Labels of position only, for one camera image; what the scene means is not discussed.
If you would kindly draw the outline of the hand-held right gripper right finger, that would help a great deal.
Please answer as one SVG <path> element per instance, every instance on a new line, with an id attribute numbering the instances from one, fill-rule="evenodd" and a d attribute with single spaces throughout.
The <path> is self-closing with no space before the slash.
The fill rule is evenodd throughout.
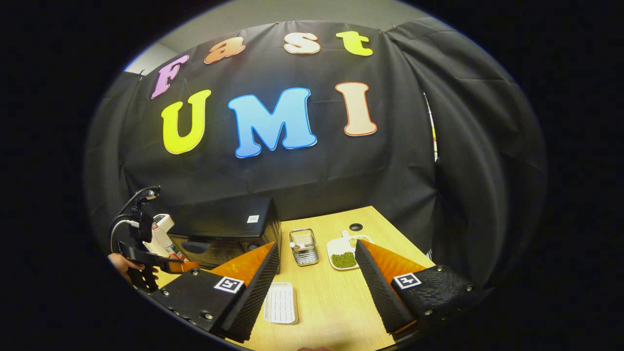
<path id="1" fill-rule="evenodd" d="M 479 285 L 446 265 L 426 268 L 361 240 L 354 255 L 390 335 L 437 328 L 477 304 L 483 295 Z"/>

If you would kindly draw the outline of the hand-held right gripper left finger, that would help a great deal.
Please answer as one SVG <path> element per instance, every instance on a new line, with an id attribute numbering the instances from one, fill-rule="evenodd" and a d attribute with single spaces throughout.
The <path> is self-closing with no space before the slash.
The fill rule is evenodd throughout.
<path id="1" fill-rule="evenodd" d="M 150 297 L 192 327 L 245 342 L 251 337 L 278 265 L 278 244 L 270 242 L 211 271 L 189 270 Z"/>

